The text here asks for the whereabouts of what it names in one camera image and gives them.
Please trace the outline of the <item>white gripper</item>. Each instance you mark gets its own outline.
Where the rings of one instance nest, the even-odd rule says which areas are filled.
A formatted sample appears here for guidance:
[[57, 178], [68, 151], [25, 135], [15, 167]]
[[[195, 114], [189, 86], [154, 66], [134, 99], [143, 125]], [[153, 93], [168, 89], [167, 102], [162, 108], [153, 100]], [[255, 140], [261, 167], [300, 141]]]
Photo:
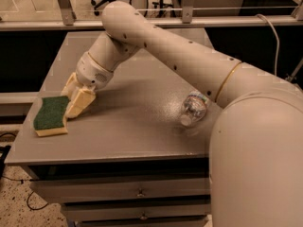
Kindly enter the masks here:
[[[98, 65], [85, 52], [77, 63], [76, 73], [70, 75], [61, 92], [69, 98], [65, 116], [78, 117], [96, 99], [96, 93], [87, 87], [104, 88], [113, 76], [113, 72]], [[87, 87], [76, 87], [78, 82]]]

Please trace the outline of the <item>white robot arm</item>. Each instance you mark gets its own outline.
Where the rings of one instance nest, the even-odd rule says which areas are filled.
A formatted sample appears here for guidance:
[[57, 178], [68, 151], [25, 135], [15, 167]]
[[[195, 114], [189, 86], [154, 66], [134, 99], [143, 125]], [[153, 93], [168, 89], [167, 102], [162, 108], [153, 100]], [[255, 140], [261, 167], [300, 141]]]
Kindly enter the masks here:
[[290, 82], [108, 4], [105, 28], [62, 92], [78, 116], [144, 48], [221, 107], [209, 146], [213, 227], [303, 227], [303, 96]]

